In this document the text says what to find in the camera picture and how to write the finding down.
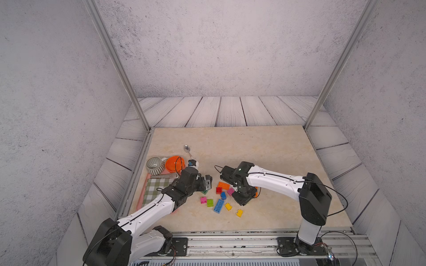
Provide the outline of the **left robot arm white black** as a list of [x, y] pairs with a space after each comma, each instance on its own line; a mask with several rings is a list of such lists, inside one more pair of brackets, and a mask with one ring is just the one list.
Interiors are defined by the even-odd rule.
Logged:
[[195, 192], [211, 189], [213, 178], [202, 176], [196, 167], [186, 167], [169, 186], [143, 208], [117, 221], [101, 223], [83, 255], [85, 266], [129, 266], [142, 257], [168, 254], [173, 234], [163, 226], [154, 226], [173, 213]]

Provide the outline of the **orange long lego brick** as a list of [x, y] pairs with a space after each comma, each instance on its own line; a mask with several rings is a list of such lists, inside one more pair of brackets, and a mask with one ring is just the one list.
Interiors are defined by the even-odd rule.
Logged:
[[219, 182], [217, 186], [221, 187], [223, 190], [226, 190], [226, 191], [230, 188], [230, 185], [224, 182]]

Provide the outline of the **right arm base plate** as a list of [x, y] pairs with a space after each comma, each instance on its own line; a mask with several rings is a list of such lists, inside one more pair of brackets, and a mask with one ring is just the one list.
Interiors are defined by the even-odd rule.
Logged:
[[328, 250], [320, 237], [313, 245], [306, 244], [298, 237], [278, 237], [277, 253], [282, 257], [295, 256], [326, 256]]

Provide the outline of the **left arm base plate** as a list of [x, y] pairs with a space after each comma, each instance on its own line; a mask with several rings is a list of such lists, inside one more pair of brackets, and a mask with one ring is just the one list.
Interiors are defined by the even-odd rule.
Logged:
[[147, 257], [172, 257], [175, 255], [176, 257], [186, 257], [188, 250], [188, 241], [189, 239], [186, 237], [173, 237], [170, 249], [167, 252], [159, 251], [153, 252]]

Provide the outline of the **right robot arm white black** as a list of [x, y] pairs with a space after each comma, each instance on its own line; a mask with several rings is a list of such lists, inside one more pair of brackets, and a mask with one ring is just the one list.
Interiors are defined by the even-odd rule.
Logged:
[[300, 204], [302, 222], [295, 239], [298, 246], [312, 247], [326, 224], [332, 195], [328, 186], [313, 173], [291, 176], [241, 162], [237, 168], [224, 167], [220, 178], [236, 188], [231, 195], [241, 206], [255, 198], [257, 190], [265, 188], [285, 195]]

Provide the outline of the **magenta lego brick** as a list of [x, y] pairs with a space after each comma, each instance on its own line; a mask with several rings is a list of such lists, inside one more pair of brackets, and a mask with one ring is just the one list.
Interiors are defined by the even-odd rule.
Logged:
[[229, 196], [231, 196], [234, 192], [235, 190], [232, 187], [227, 190]]

